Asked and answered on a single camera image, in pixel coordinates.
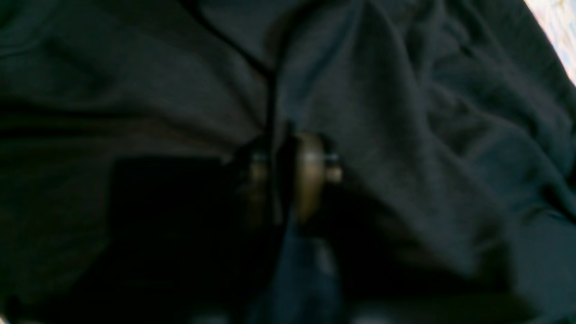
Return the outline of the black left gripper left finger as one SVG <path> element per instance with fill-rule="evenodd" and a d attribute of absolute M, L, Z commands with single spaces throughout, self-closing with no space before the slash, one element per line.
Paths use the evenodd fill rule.
<path fill-rule="evenodd" d="M 236 150 L 228 163 L 233 197 L 247 230 L 261 230 L 271 222 L 270 158 L 268 140 L 260 136 Z"/>

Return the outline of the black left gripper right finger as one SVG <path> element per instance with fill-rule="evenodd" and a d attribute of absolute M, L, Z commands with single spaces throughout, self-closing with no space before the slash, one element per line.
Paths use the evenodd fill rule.
<path fill-rule="evenodd" d="M 329 137 L 308 131 L 287 137 L 281 148 L 281 199 L 296 225 L 313 223 L 325 190 L 343 178 L 340 155 Z"/>

